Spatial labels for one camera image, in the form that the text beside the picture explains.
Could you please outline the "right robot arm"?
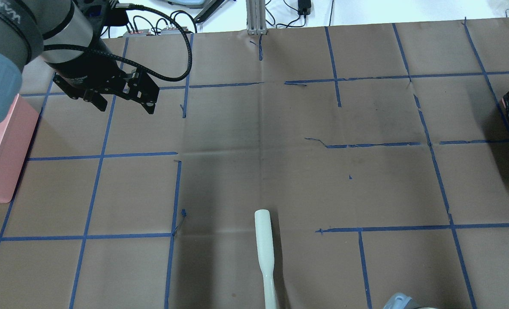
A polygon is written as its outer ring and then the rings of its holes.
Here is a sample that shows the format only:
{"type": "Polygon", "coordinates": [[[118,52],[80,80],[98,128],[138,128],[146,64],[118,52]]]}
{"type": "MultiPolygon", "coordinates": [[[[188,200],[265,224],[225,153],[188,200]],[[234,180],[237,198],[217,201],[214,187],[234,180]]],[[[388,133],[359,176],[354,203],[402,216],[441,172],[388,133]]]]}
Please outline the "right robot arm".
{"type": "Polygon", "coordinates": [[[419,309],[419,305],[412,297],[403,293],[395,293],[385,303],[384,309],[419,309]]]}

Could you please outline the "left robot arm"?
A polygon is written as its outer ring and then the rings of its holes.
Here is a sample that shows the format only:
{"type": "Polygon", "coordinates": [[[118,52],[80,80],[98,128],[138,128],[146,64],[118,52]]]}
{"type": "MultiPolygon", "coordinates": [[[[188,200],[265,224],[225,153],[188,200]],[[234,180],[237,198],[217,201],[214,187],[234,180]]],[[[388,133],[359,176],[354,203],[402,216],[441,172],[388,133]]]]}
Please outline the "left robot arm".
{"type": "Polygon", "coordinates": [[[153,114],[160,93],[154,74],[138,65],[124,72],[100,37],[103,26],[127,22],[127,8],[117,0],[0,0],[0,123],[36,58],[54,69],[54,82],[73,100],[103,112],[110,94],[153,114]]]}

